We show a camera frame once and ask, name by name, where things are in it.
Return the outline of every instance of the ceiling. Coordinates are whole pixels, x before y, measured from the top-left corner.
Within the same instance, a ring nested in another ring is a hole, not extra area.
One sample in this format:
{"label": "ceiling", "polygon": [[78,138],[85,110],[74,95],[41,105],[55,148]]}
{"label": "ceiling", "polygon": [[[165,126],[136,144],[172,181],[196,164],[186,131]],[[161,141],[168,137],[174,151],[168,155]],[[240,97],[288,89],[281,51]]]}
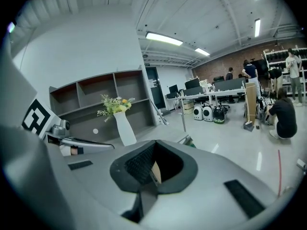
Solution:
{"label": "ceiling", "polygon": [[[61,14],[108,4],[132,7],[140,47],[148,56],[144,62],[154,66],[193,68],[248,46],[300,35],[295,18],[282,0],[31,0],[16,19],[12,48],[37,26]],[[255,38],[258,18],[260,36]],[[147,40],[147,31],[184,43],[174,46]],[[195,52],[198,47],[210,57]]]}

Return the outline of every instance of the gray pants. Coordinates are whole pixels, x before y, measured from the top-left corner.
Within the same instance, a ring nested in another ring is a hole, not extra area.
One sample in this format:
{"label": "gray pants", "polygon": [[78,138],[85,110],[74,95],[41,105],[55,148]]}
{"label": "gray pants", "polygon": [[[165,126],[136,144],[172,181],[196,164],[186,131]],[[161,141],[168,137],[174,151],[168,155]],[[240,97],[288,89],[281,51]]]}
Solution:
{"label": "gray pants", "polygon": [[299,80],[299,77],[297,78],[290,78],[291,81],[291,88],[292,88],[292,98],[293,100],[295,100],[295,92],[297,89],[297,93],[298,93],[298,101],[300,103],[302,103],[302,86],[301,86],[301,82]]}

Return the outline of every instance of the white t-shirt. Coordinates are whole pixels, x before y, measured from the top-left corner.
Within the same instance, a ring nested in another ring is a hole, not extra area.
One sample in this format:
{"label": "white t-shirt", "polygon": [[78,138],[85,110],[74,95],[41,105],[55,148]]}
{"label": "white t-shirt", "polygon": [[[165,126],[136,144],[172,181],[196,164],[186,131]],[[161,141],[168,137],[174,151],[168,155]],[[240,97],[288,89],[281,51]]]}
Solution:
{"label": "white t-shirt", "polygon": [[301,62],[302,62],[302,60],[297,56],[293,56],[293,57],[288,56],[288,58],[286,59],[286,66],[288,66],[291,63],[290,78],[293,79],[293,78],[299,77],[297,65],[300,64]]}

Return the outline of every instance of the white floor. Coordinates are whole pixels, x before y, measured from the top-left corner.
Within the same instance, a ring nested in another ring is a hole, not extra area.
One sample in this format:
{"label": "white floor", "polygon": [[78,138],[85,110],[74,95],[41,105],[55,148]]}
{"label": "white floor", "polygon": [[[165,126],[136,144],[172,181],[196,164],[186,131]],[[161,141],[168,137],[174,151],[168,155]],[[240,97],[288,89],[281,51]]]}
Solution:
{"label": "white floor", "polygon": [[[269,134],[273,126],[256,120],[252,132],[243,129],[244,103],[230,104],[227,121],[220,125],[194,120],[193,114],[185,115],[186,129],[198,149],[222,155],[247,170],[276,194],[279,192],[281,157],[281,193],[287,186],[295,187],[303,173],[297,159],[307,162],[307,106],[296,107],[297,134],[288,140],[276,140]],[[170,126],[183,130],[181,110],[166,115]]]}

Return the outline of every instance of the white vase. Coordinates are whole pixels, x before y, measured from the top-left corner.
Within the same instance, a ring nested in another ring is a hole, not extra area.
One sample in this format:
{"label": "white vase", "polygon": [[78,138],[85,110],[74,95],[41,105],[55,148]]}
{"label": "white vase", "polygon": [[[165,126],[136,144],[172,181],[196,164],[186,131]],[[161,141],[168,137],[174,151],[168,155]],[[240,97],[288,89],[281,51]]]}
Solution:
{"label": "white vase", "polygon": [[119,112],[119,113],[114,113],[113,115],[116,119],[119,136],[124,146],[135,144],[136,138],[131,128],[131,125],[126,118],[126,113]]}

